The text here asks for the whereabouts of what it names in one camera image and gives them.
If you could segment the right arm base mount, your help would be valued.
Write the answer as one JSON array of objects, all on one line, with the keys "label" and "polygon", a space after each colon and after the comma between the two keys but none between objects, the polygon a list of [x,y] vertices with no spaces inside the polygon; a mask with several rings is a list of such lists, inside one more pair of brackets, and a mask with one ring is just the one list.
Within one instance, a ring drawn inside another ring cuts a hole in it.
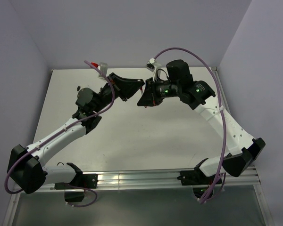
[{"label": "right arm base mount", "polygon": [[196,186],[193,188],[193,193],[197,198],[200,198],[212,185],[215,175],[207,177],[201,170],[182,170],[177,180],[181,181],[182,186]]}]

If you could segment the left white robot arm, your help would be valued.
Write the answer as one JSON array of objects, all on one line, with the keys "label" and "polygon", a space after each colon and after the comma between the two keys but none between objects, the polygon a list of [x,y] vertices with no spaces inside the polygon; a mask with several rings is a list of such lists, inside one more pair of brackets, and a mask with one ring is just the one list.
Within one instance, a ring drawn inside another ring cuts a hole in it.
[{"label": "left white robot arm", "polygon": [[127,101],[144,85],[142,79],[128,79],[111,73],[99,92],[82,88],[77,94],[77,111],[59,129],[26,147],[15,146],[10,155],[7,178],[21,190],[31,194],[46,184],[65,183],[71,188],[82,184],[82,171],[73,163],[54,167],[47,162],[73,141],[87,135],[101,120],[100,113],[108,110],[116,98]]}]

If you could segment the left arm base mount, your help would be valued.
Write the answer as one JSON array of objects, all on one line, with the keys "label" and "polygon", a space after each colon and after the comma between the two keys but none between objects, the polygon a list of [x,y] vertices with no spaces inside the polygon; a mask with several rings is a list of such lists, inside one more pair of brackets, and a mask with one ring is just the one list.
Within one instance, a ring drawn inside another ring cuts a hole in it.
[{"label": "left arm base mount", "polygon": [[[97,174],[80,174],[67,183],[56,183],[55,190],[65,190],[65,202],[74,207],[87,207],[96,202],[98,194],[94,191],[97,188],[98,175]],[[90,203],[82,204],[87,193],[93,194],[93,200]]]}]

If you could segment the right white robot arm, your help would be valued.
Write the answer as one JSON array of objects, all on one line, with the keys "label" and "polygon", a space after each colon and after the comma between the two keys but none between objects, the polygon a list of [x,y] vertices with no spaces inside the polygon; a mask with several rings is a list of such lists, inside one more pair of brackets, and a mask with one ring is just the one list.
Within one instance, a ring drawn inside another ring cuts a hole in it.
[{"label": "right white robot arm", "polygon": [[166,65],[167,80],[160,78],[162,66],[150,59],[146,68],[153,76],[145,81],[145,90],[138,106],[154,107],[165,98],[178,97],[192,110],[202,116],[217,132],[223,142],[223,160],[219,157],[208,158],[198,164],[195,171],[197,182],[204,184],[217,170],[239,177],[249,167],[265,147],[261,138],[254,138],[244,130],[222,106],[214,90],[205,81],[196,81],[189,66],[183,60],[174,60]]}]

